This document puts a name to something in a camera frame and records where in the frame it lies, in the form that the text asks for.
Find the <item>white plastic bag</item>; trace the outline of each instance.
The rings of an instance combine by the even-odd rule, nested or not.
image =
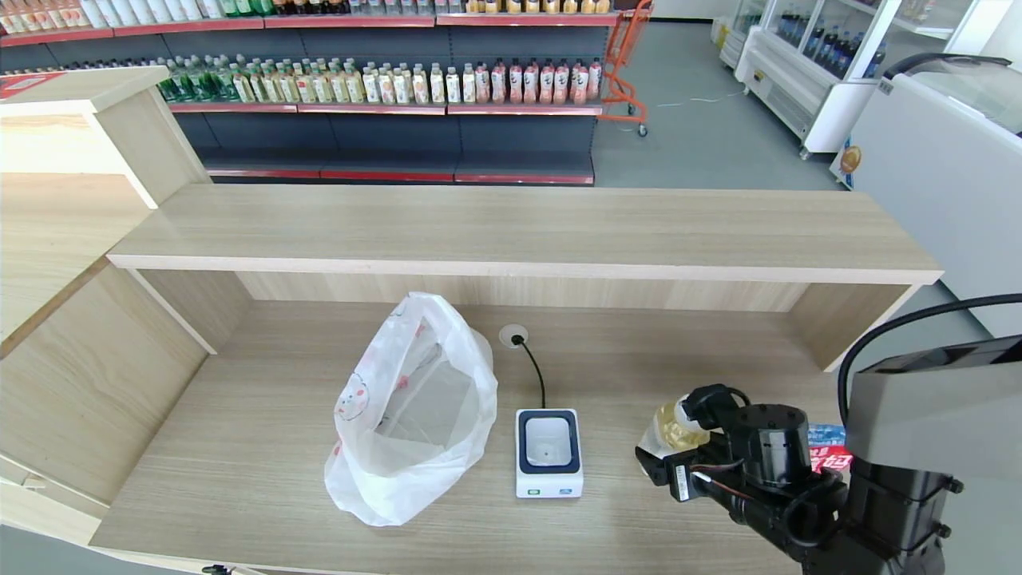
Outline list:
[[[404,525],[479,461],[497,379],[475,336],[432,294],[409,294],[386,319],[334,406],[340,439],[324,476],[338,508]]]

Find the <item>wooden countertop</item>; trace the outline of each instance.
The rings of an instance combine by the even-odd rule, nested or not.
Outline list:
[[[0,117],[95,113],[168,77],[162,65],[69,70],[0,100]]]
[[[121,267],[919,284],[940,272],[864,193],[191,185]]]
[[[347,375],[386,304],[256,302],[206,360],[100,525],[93,545],[313,573],[728,573],[797,566],[708,500],[654,487],[634,446],[655,409],[727,383],[834,423],[786,315],[461,306],[494,342],[499,416],[482,460],[400,528],[338,511],[323,484]],[[521,323],[550,406],[578,412],[586,492],[514,496],[513,421],[536,406],[528,358],[497,342]]]
[[[0,185],[6,355],[20,338],[15,332],[31,333],[59,307],[149,209],[117,175],[3,174]]]

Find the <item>orange shopping cart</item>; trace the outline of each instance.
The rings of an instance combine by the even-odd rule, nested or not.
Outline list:
[[[607,43],[607,54],[604,57],[604,85],[607,87],[607,95],[603,98],[605,106],[628,102],[629,114],[616,115],[613,113],[601,113],[601,119],[617,119],[621,122],[637,122],[639,124],[639,136],[645,138],[649,130],[646,128],[646,117],[648,110],[646,104],[639,101],[636,87],[624,81],[620,77],[621,70],[629,64],[636,44],[642,38],[642,32],[649,21],[653,12],[653,0],[639,0],[633,10],[621,10],[617,15],[617,23],[614,31],[610,33],[610,41]]]

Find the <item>floor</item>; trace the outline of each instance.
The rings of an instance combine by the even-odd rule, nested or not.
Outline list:
[[[800,160],[791,132],[755,97],[740,93],[741,85],[709,42],[707,25],[652,22],[634,61],[624,77],[639,86],[640,98],[650,106],[649,136],[640,138],[635,124],[601,122],[593,151],[600,186],[843,189],[827,170],[829,157]],[[942,286],[931,286],[902,313],[951,298]],[[883,336],[857,366],[985,337],[971,317],[948,316]],[[1022,563],[1022,549],[1014,543],[1022,534],[1010,527],[1022,517],[1022,499],[1001,494],[1015,486],[962,479],[966,492],[948,500],[943,518],[955,529],[945,546],[947,573],[1013,572]],[[172,574],[7,527],[0,527],[0,573]]]

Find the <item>black cable wire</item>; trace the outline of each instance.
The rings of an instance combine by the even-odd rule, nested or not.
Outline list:
[[[901,318],[891,320],[890,322],[877,326],[873,330],[867,332],[866,335],[855,342],[855,345],[851,346],[848,353],[845,354],[844,361],[841,362],[841,368],[837,372],[837,411],[841,416],[841,424],[844,426],[848,425],[848,375],[849,372],[851,372],[851,363],[855,361],[855,356],[857,356],[860,352],[863,351],[863,348],[868,346],[870,342],[876,340],[891,330],[895,330],[914,322],[919,322],[920,320],[926,320],[927,318],[943,316],[953,312],[963,312],[973,308],[998,306],[1004,304],[1022,304],[1022,294],[986,296],[983,298],[972,298],[969,300],[962,300],[960,302],[933,306],[919,312],[914,312],[912,314],[907,314]]]
[[[521,346],[528,354],[528,358],[532,361],[532,368],[536,368],[536,376],[540,378],[540,394],[543,398],[542,406],[544,410],[547,409],[547,386],[543,383],[543,373],[540,372],[540,365],[536,363],[536,358],[532,357],[532,352],[529,351],[528,346],[525,345],[525,340],[521,336],[514,336],[511,338],[511,343],[516,346]]]

